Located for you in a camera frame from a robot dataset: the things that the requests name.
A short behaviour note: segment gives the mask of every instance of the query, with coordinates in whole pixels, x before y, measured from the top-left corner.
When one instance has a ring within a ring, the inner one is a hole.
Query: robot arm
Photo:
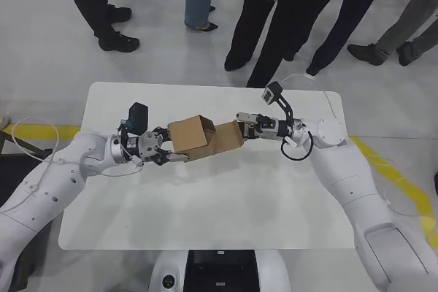
[[[283,154],[284,144],[303,146],[304,158],[311,160],[318,179],[352,224],[357,253],[378,290],[438,291],[437,256],[421,235],[388,209],[374,185],[368,161],[340,122],[335,118],[317,123],[293,119],[281,92],[277,83],[271,84],[263,99],[267,104],[278,101],[286,120],[239,113],[244,138],[282,141]]]
[[[53,160],[47,158],[24,178],[0,208],[0,292],[8,291],[24,247],[72,203],[88,177],[131,161],[142,166],[144,162],[162,165],[188,160],[161,149],[169,141],[166,129],[146,130],[147,107],[134,104],[128,120],[122,120],[120,135],[80,132]]]
[[[239,113],[244,139],[281,141],[283,154],[285,144],[307,150],[305,157],[291,159],[310,158],[321,183],[349,218],[357,253],[380,291],[438,291],[434,251],[388,210],[374,186],[368,162],[339,122],[327,118],[313,124],[294,119],[281,92],[279,85],[271,84],[263,98],[267,104],[279,104],[286,120]],[[23,248],[76,198],[87,177],[129,161],[142,166],[150,161],[162,165],[188,160],[185,155],[161,149],[162,143],[169,141],[168,132],[159,127],[146,131],[147,107],[141,104],[130,109],[128,120],[122,120],[118,130],[121,135],[77,134],[52,162],[43,162],[29,173],[1,207],[0,292],[8,290]]]

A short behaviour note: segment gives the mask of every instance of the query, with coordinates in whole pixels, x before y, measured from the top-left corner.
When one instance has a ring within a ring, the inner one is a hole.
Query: cardboard box
[[[238,122],[232,121],[219,126],[197,115],[169,124],[169,133],[174,151],[186,154],[194,161],[207,156],[240,148],[243,145],[242,132]]]

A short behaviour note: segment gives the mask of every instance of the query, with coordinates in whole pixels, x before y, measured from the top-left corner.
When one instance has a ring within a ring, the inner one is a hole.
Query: floor
[[[283,63],[276,80],[306,69],[341,3],[331,1],[298,59]],[[139,37],[140,50],[101,51],[73,1],[0,0],[0,114],[15,122],[39,116],[58,125],[80,125],[89,86],[95,81],[245,85],[258,53],[244,69],[223,70],[242,0],[213,0],[217,10],[210,20],[220,28],[211,34],[185,29],[183,1],[117,0],[114,4],[133,9],[134,18],[116,28]],[[407,0],[375,0],[350,42],[376,42],[406,4]],[[405,68],[396,58],[373,67],[343,50],[318,75],[318,83],[341,95],[349,134],[362,137],[427,193],[438,220],[432,182],[438,170],[438,46]],[[283,85],[314,89],[300,77]],[[52,146],[52,142],[39,145]],[[389,196],[396,210],[417,212],[402,192],[374,175],[380,192]],[[420,231],[417,218],[405,220]],[[58,246],[58,230],[56,220],[45,264],[30,279],[27,291],[146,291],[157,252],[65,251]],[[283,255],[295,291],[297,287],[299,291],[375,291],[354,250],[286,250]]]

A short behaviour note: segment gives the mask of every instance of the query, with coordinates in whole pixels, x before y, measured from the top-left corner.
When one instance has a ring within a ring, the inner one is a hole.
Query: white table
[[[215,124],[238,112],[284,119],[279,106],[263,102],[262,92],[98,82],[89,91],[82,129],[115,133],[135,101],[149,107],[149,129],[198,114]],[[345,127],[340,96],[327,94]],[[283,95],[294,117],[331,116],[321,92]],[[304,155],[302,149],[288,152]],[[132,170],[125,165],[107,173]],[[147,164],[128,177],[88,179],[65,210],[59,244],[67,250],[353,248],[353,230],[310,161],[290,161],[279,142],[256,140],[199,161]]]

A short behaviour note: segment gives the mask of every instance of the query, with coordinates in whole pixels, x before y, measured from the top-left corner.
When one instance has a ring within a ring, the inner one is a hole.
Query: trousers
[[[285,54],[298,52],[307,42],[313,24],[329,0],[279,0],[260,57],[247,87],[264,88],[273,78]],[[344,0],[339,17],[312,63],[327,67],[339,54],[373,0]],[[273,1],[245,0],[235,28],[231,52],[234,59],[249,60],[258,44]]]
[[[438,0],[410,0],[398,21],[378,40],[375,52],[385,60],[404,44],[435,12]],[[415,61],[438,45],[438,18],[420,36],[403,48],[408,61]]]
[[[94,35],[104,38],[115,34],[107,21],[107,0],[74,0],[86,22],[93,29]]]
[[[211,0],[185,0],[185,25],[190,28],[204,26],[210,16]]]
[[[297,54],[308,41],[316,19],[328,3],[329,0],[314,0],[308,9],[298,12],[296,18],[298,29],[293,35],[288,54]],[[373,0],[344,0],[342,2],[336,23],[324,43],[313,55],[313,66],[324,69],[336,59],[372,3]]]

